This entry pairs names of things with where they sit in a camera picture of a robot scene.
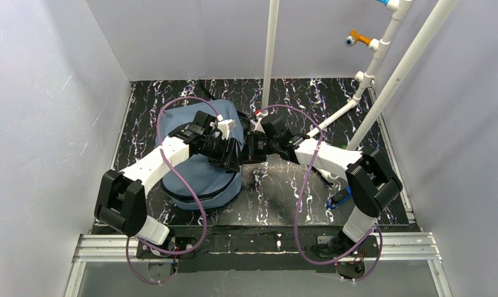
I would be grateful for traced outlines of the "light blue student backpack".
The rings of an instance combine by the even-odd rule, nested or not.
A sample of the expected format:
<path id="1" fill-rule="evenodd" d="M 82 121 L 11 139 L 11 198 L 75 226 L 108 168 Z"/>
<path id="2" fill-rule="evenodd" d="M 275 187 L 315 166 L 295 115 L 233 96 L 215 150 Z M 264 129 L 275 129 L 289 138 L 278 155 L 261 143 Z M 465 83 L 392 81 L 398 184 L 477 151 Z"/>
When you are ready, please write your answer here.
<path id="1" fill-rule="evenodd" d="M 250 126 L 245 115 L 238 114 L 232 102 L 215 98 L 202 80 L 200 81 L 200 86 L 204 95 L 213 101 L 212 105 L 221 115 L 225 119 L 235 121 L 236 126 L 231 130 L 230 137 L 236 139 L 239 146 L 242 147 L 244 145 L 245 130 Z M 161 117 L 160 123 L 158 123 L 160 137 L 165 139 L 178 126 L 192 121 L 197 111 L 213 114 L 212 109 L 203 102 L 166 111 Z M 184 163 L 175 166 L 175 168 L 194 190 L 204 209 L 221 207 L 227 204 L 241 190 L 241 172 L 230 173 L 211 166 L 206 156 L 193 155 Z M 198 209 L 191 192 L 172 171 L 161 179 L 160 185 L 179 208 L 184 210 Z"/>

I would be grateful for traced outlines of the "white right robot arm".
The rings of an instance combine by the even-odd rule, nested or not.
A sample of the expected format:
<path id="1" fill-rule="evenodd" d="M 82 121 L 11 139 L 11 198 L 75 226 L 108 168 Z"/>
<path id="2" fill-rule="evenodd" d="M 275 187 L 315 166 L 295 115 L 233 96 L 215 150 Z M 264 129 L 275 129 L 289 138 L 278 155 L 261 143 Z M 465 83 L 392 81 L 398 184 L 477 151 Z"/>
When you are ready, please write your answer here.
<path id="1" fill-rule="evenodd" d="M 357 243 L 362 239 L 403 189 L 389 161 L 377 151 L 345 150 L 307 134 L 294 134 L 276 113 L 262 118 L 259 126 L 245 136 L 241 163 L 262 163 L 267 155 L 277 154 L 346 181 L 346 194 L 352 198 L 354 209 L 339 234 L 342 240 Z"/>

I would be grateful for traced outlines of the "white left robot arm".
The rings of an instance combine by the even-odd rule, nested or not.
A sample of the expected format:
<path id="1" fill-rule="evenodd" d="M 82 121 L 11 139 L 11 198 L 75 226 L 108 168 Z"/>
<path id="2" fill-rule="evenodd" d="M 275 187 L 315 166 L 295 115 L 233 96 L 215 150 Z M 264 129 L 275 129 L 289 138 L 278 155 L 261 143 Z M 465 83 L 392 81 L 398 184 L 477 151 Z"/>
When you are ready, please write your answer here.
<path id="1" fill-rule="evenodd" d="M 122 171 L 110 169 L 103 175 L 95 218 L 126 236 L 161 246 L 170 229 L 147 214 L 147 194 L 175 166 L 197 154 L 208 157 L 212 166 L 238 172 L 239 144 L 231 136 L 235 127 L 233 119 L 196 112 L 191 122 L 173 129 L 135 164 Z"/>

